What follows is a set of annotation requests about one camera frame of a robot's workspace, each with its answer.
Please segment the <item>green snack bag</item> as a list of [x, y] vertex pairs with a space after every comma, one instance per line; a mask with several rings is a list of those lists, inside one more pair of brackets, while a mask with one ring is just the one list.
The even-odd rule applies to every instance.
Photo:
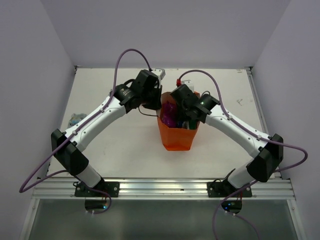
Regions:
[[187, 130], [197, 130], [198, 129], [198, 121], [197, 120], [186, 120], [182, 127]]

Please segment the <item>purple snack bag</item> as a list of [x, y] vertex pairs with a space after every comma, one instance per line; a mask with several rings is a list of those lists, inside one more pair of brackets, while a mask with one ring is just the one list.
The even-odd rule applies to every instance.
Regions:
[[169, 128], [175, 128], [177, 126], [177, 106], [167, 101], [162, 105], [162, 110], [162, 123]]

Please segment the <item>orange paper bag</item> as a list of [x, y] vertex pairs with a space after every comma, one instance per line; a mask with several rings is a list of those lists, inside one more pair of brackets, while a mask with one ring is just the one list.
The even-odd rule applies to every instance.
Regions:
[[[198, 128], [196, 130], [189, 130], [182, 128], [170, 128], [162, 123], [163, 104], [170, 102], [176, 105], [174, 99], [170, 96], [170, 92], [165, 92], [161, 95], [160, 101], [162, 104], [161, 109], [158, 109], [155, 114], [146, 114], [149, 117], [157, 119], [157, 125], [161, 138], [162, 145], [167, 151], [189, 151], [192, 147], [193, 140], [198, 132], [200, 122], [198, 121]], [[188, 121], [186, 117], [178, 117], [177, 122]]]

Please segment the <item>light blue snack packet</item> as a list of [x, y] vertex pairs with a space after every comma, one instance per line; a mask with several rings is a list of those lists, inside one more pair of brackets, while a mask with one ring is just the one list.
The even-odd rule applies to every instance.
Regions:
[[81, 122], [86, 116], [87, 116], [87, 114], [85, 114], [85, 113], [79, 113], [79, 114], [73, 113], [71, 115], [70, 120], [68, 121], [67, 127], [68, 128], [73, 127], [74, 125], [76, 125], [79, 122]]

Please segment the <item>blue Burts crisps bag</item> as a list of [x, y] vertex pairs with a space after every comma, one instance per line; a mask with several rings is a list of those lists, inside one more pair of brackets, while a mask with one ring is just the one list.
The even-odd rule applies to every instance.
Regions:
[[182, 128], [183, 127], [184, 122], [183, 121], [178, 121], [176, 124], [177, 128]]

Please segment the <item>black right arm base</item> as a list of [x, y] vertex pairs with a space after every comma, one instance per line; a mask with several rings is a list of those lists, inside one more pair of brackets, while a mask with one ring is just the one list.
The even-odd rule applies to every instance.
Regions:
[[237, 190], [227, 181], [234, 170], [235, 168], [224, 179], [215, 179], [206, 183], [209, 198], [225, 198]]

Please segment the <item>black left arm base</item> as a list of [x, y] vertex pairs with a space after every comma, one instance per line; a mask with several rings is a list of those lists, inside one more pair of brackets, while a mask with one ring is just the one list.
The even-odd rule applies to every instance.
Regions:
[[107, 193], [111, 198], [117, 198], [119, 196], [120, 183], [118, 181], [105, 181], [103, 178], [101, 178], [96, 186], [87, 187], [77, 176], [75, 178], [77, 179], [77, 182], [73, 183], [73, 186], [75, 187], [75, 197], [106, 197], [104, 193]]

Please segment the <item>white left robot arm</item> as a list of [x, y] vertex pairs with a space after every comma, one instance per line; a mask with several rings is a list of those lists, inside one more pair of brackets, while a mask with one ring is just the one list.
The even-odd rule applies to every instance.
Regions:
[[106, 127], [133, 109], [144, 105], [150, 110], [161, 108], [161, 81], [164, 69], [141, 70], [137, 77], [117, 85], [110, 95], [83, 120], [64, 132], [51, 134], [54, 157], [73, 177], [79, 179], [92, 196], [106, 192], [107, 185], [90, 165], [83, 151]]

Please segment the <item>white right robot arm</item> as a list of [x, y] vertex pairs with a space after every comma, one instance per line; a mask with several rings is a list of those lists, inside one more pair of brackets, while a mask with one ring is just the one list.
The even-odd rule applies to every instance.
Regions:
[[283, 160], [283, 138], [269, 136], [224, 112], [219, 100], [205, 93], [198, 97], [185, 84], [170, 93], [178, 110], [189, 120], [214, 127], [239, 144], [251, 157], [245, 165], [233, 169], [222, 181], [209, 187], [219, 196], [235, 196], [252, 181], [266, 183]]

